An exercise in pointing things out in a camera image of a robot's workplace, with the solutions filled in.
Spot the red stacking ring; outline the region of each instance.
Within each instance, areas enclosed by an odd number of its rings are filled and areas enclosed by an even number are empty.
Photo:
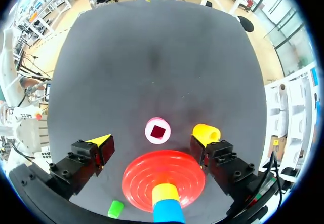
[[[205,186],[205,175],[191,156],[178,151],[156,151],[136,158],[126,168],[121,187],[128,201],[153,212],[152,189],[161,183],[177,187],[182,208],[194,202]]]

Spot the white cabinet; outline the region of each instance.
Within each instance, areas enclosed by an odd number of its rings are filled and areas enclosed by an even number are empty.
[[[296,182],[297,177],[285,175],[287,167],[305,170],[311,149],[316,124],[315,93],[312,63],[281,80],[265,86],[267,101],[267,128],[264,150],[259,170],[269,161],[268,152],[272,135],[287,135],[285,152],[279,162],[279,174],[288,181]]]

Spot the black table surface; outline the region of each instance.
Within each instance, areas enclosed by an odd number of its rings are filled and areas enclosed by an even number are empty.
[[[171,126],[162,145],[144,128],[159,116]],[[151,151],[187,151],[198,123],[221,130],[222,139],[248,163],[260,164],[266,101],[258,60],[232,16],[182,1],[144,0],[99,7],[80,15],[62,47],[49,102],[54,162],[78,139],[112,134],[115,153],[71,202],[107,215],[124,202],[120,219],[152,221],[122,193],[125,168]],[[184,209],[187,223],[226,216],[233,200],[210,177],[204,192]]]

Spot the green block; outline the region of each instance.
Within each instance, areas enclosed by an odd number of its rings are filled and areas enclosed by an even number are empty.
[[[117,219],[120,216],[123,208],[124,204],[122,202],[114,200],[108,210],[108,217]]]

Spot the yellow ring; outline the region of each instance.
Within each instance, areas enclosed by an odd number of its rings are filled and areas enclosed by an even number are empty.
[[[177,187],[170,183],[163,183],[155,186],[152,190],[153,205],[155,205],[158,201],[161,200],[180,201]]]
[[[197,124],[192,135],[204,146],[212,142],[218,142],[221,138],[221,131],[218,128],[206,124]]]

